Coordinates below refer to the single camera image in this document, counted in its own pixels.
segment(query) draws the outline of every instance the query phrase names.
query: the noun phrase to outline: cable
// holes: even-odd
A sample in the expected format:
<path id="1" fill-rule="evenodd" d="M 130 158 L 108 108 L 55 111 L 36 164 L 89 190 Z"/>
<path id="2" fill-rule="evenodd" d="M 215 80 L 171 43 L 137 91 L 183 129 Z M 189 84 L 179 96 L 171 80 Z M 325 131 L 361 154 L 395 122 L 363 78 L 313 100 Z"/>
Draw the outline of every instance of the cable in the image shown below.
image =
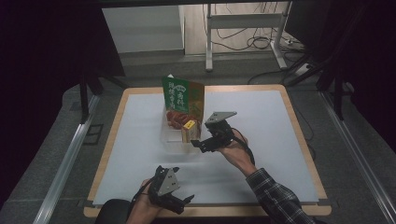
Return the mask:
<path id="1" fill-rule="evenodd" d="M 259 8 L 259 6 L 261 6 L 262 5 L 262 2 L 260 2 L 258 5 L 257 5 L 257 7 L 256 8 L 254 8 L 254 11 L 253 11 L 253 13 L 255 13 L 256 12 L 256 10 L 257 10 L 257 8 Z"/>
<path id="2" fill-rule="evenodd" d="M 251 77 L 251 78 L 247 81 L 247 84 L 248 84 L 248 85 L 251 85 L 251 84 L 250 84 L 251 80 L 253 80 L 253 79 L 256 78 L 256 77 L 261 77 L 261 76 L 264 76 L 264 75 L 273 74 L 273 73 L 280 73 L 280 72 L 284 72 L 284 71 L 278 70 L 278 71 L 273 71 L 273 72 L 264 72 L 264 73 L 260 73 L 260 74 L 258 74 L 258 75 L 255 75 L 255 76 Z"/>
<path id="3" fill-rule="evenodd" d="M 309 131 L 311 132 L 311 136 L 306 137 L 305 140 L 306 141 L 311 141 L 314 136 L 314 129 L 312 128 L 311 124 L 308 122 L 308 120 L 305 118 L 305 116 L 303 115 L 303 113 L 300 111 L 300 109 L 298 108 L 298 106 L 294 103 L 294 98 L 291 94 L 288 94 L 288 96 L 290 97 L 290 102 L 292 107 L 300 114 L 300 116 L 303 118 L 303 120 L 305 121 L 305 123 L 308 125 Z"/>
<path id="4" fill-rule="evenodd" d="M 273 29 L 271 29 L 271 35 L 270 35 L 270 39 L 272 40 L 272 31 L 274 30 L 274 28 Z"/>
<path id="5" fill-rule="evenodd" d="M 230 14 L 233 14 L 233 13 L 231 12 L 231 10 L 228 8 L 228 3 L 225 4 L 225 7 L 226 7 L 227 10 L 230 12 Z"/>
<path id="6" fill-rule="evenodd" d="M 265 2 L 264 8 L 262 9 L 262 13 L 265 12 L 265 9 L 267 8 L 267 2 Z"/>
<path id="7" fill-rule="evenodd" d="M 245 151 L 247 152 L 247 154 L 248 154 L 249 157 L 250 157 L 251 163 L 252 163 L 253 165 L 255 165 L 256 162 L 254 161 L 253 152 L 251 151 L 250 147 L 248 147 L 248 143 L 247 143 L 247 141 L 245 140 L 244 136 L 241 134 L 242 138 L 244 139 L 244 141 L 242 141 L 241 139 L 239 139 L 239 138 L 236 137 L 235 135 L 230 135 L 230 134 L 227 134 L 227 135 L 228 135 L 229 137 L 231 137 L 234 141 L 236 141 L 237 143 L 239 143 L 239 144 L 245 149 Z"/>
<path id="8" fill-rule="evenodd" d="M 289 76 L 291 76 L 292 74 L 294 74 L 296 68 L 298 68 L 301 64 L 305 63 L 306 61 L 308 61 L 308 59 L 311 57 L 312 53 L 305 53 L 301 58 L 299 58 L 296 62 L 294 62 L 291 67 L 289 67 L 286 71 L 287 73 L 285 74 L 285 76 L 282 77 L 282 79 L 279 81 L 279 84 L 281 85 L 285 85 L 285 79 Z"/>
<path id="9" fill-rule="evenodd" d="M 277 2 L 275 3 L 274 13 L 276 12 Z"/>
<path id="10" fill-rule="evenodd" d="M 205 9 L 204 9 L 204 5 L 202 5 L 202 12 L 203 12 L 203 18 L 204 18 L 204 29 L 205 29 L 205 34 L 207 35 L 207 30 L 206 30 L 206 26 L 205 26 Z M 247 29 L 248 29 L 248 28 L 245 28 L 245 29 L 243 29 L 243 30 L 241 30 L 241 31 L 238 31 L 238 32 L 235 33 L 235 34 L 232 34 L 232 35 L 229 35 L 229 36 L 225 36 L 225 37 L 223 37 L 223 36 L 221 36 L 221 35 L 219 34 L 219 29 L 217 29 L 217 32 L 218 32 L 218 36 L 219 36 L 221 39 L 226 39 L 226 38 L 232 37 L 232 36 L 234 36 L 234 35 L 238 35 L 238 34 L 244 32 L 244 31 L 246 31 Z M 266 48 L 268 48 L 268 47 L 270 46 L 271 39 L 268 38 L 268 37 L 264 37 L 264 36 L 255 36 L 255 34 L 257 33 L 257 30 L 258 30 L 258 29 L 259 29 L 259 28 L 256 28 L 256 30 L 255 30 L 255 32 L 254 32 L 254 34 L 253 34 L 253 37 L 251 37 L 251 38 L 249 38 L 249 39 L 247 40 L 247 46 L 246 46 L 245 48 L 234 49 L 234 48 L 231 48 L 231 47 L 229 47 L 229 46 L 226 46 L 226 45 L 221 44 L 221 43 L 218 43 L 218 42 L 211 41 L 211 43 L 212 43 L 212 44 L 215 44 L 215 45 L 220 45 L 220 46 L 223 46 L 224 48 L 232 49 L 232 50 L 235 50 L 235 51 L 240 51 L 240 50 L 249 49 L 249 48 L 266 49 Z M 258 46 L 256 45 L 256 42 L 258 42 L 258 41 L 267 42 L 267 45 L 265 45 L 264 47 L 258 47 Z"/>
<path id="11" fill-rule="evenodd" d="M 131 203 L 129 204 L 129 210 L 128 210 L 128 216 L 131 214 L 132 209 L 134 208 L 134 203 L 136 202 L 137 198 L 141 195 L 144 194 L 143 190 L 152 182 L 152 180 L 156 177 L 156 175 L 148 180 L 145 185 L 140 187 L 140 189 L 137 191 L 137 193 L 134 195 L 134 197 L 131 200 Z"/>

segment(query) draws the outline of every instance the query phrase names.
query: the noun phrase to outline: hand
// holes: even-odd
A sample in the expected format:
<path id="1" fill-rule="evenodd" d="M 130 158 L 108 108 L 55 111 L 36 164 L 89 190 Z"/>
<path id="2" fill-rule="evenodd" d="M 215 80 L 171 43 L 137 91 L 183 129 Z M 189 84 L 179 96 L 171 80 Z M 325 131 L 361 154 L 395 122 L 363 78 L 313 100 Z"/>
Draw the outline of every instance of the hand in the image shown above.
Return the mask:
<path id="1" fill-rule="evenodd" d="M 143 181 L 141 186 L 144 186 L 149 180 Z M 127 224 L 149 224 L 161 212 L 162 208 L 151 203 L 148 196 L 148 185 L 142 194 L 134 202 L 134 208 L 128 217 Z"/>
<path id="2" fill-rule="evenodd" d="M 240 132 L 233 130 L 235 137 L 248 144 L 248 140 Z M 257 171 L 257 168 L 251 163 L 250 157 L 246 150 L 236 141 L 232 141 L 227 147 L 220 147 L 218 151 L 227 159 L 227 161 L 238 168 L 245 176 L 249 176 Z"/>

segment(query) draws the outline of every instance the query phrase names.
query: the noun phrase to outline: yellow object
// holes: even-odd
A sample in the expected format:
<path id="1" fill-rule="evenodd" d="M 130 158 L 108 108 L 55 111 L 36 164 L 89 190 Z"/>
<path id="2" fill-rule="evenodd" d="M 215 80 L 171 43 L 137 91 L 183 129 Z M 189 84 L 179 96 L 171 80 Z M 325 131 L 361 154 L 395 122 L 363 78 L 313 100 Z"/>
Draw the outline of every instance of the yellow object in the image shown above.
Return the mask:
<path id="1" fill-rule="evenodd" d="M 190 140 L 195 140 L 198 137 L 198 126 L 195 120 L 189 120 L 181 128 L 181 138 L 183 143 L 189 143 Z"/>

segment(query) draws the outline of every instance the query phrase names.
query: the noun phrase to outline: black curtain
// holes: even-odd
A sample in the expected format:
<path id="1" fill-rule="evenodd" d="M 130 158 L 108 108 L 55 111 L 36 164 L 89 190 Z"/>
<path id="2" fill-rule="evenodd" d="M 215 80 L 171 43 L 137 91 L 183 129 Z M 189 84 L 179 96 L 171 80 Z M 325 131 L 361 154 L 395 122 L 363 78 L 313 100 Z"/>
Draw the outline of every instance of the black curtain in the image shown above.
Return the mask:
<path id="1" fill-rule="evenodd" d="M 1 4 L 0 206 L 47 136 L 64 92 L 79 83 L 80 75 L 124 76 L 98 6 Z"/>
<path id="2" fill-rule="evenodd" d="M 371 1 L 343 54 L 352 102 L 396 152 L 396 1 Z"/>

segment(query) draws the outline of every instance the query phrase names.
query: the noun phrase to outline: plaid shirt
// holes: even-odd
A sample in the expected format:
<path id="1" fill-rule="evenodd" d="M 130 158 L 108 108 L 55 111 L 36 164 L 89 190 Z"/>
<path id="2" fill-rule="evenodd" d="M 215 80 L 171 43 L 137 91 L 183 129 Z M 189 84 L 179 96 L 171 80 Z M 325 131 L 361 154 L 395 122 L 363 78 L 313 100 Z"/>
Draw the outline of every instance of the plaid shirt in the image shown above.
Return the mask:
<path id="1" fill-rule="evenodd" d="M 264 211 L 278 223 L 315 223 L 301 208 L 297 196 L 261 168 L 247 177 Z"/>

